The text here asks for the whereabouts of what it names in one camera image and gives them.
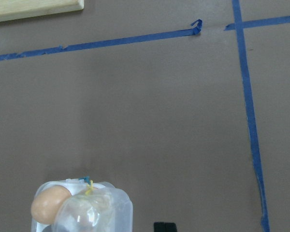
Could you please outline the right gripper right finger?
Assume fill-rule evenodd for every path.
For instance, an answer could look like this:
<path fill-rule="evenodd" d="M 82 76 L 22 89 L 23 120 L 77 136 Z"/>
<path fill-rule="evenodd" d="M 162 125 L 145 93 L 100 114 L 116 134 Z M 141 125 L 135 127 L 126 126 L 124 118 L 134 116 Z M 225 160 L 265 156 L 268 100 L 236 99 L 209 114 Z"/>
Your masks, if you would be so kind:
<path fill-rule="evenodd" d="M 173 222 L 165 222 L 165 232 L 177 232 L 177 226 Z"/>

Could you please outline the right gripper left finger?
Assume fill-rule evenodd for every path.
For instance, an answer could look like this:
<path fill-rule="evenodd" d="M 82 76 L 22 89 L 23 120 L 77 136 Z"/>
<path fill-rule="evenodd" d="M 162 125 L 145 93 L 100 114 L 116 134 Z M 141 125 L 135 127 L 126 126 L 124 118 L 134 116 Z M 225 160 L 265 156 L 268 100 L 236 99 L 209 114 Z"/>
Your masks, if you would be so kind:
<path fill-rule="evenodd" d="M 153 226 L 154 226 L 154 232 L 165 232 L 164 222 L 155 222 Z"/>

